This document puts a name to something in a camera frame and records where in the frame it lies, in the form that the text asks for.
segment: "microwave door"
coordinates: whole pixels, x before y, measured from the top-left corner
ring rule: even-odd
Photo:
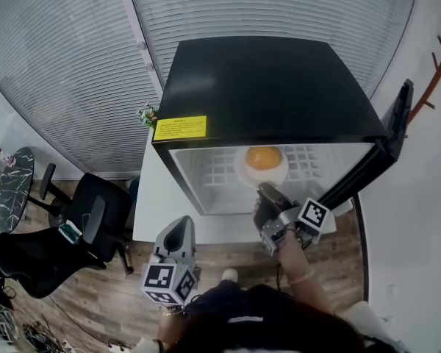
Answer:
[[[379,140],[368,153],[318,201],[330,210],[360,192],[398,161],[412,107],[413,83],[406,80],[397,99],[382,118],[388,138]]]

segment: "black marble table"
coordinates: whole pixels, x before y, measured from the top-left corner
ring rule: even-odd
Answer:
[[[35,171],[35,157],[30,148],[21,148],[0,177],[0,230],[12,232],[23,215]]]

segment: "wooden floor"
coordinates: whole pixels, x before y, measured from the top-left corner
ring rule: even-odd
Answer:
[[[69,196],[76,187],[75,182],[55,184]],[[31,195],[36,199],[39,185],[36,182],[32,186]],[[48,195],[46,202],[50,203],[51,199]],[[46,212],[28,203],[26,220],[21,220],[14,233],[34,232],[47,226]],[[51,297],[84,329],[103,341],[114,339],[133,347],[143,335],[155,337],[158,306],[140,292],[140,272],[152,246],[141,242],[131,244],[129,257],[135,268],[133,274],[125,275],[116,254],[106,271],[83,269],[65,281]],[[306,250],[306,255],[338,313],[363,299],[362,252],[354,210],[338,218],[337,232],[323,236],[318,245]],[[202,290],[217,285],[228,267],[239,271],[243,287],[259,283],[276,287],[276,261],[266,255],[259,243],[198,245],[196,261],[202,267]],[[16,291],[12,303],[19,325],[32,321],[45,324],[46,320],[51,331],[59,339],[68,340],[72,347],[88,353],[107,352],[103,343],[81,331],[50,298],[33,299],[17,282],[7,280],[7,284]],[[285,279],[281,287],[287,289]]]

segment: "white plate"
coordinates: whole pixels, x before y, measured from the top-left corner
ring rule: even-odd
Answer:
[[[282,149],[278,148],[282,156],[278,166],[270,170],[255,170],[245,163],[245,156],[249,148],[250,146],[241,146],[237,149],[234,158],[234,169],[238,179],[244,185],[254,188],[255,190],[258,188],[258,185],[263,182],[269,182],[275,187],[283,183],[289,171],[289,162]]]

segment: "yellow label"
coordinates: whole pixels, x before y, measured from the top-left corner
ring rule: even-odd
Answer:
[[[157,122],[154,140],[206,137],[206,116],[162,119]]]

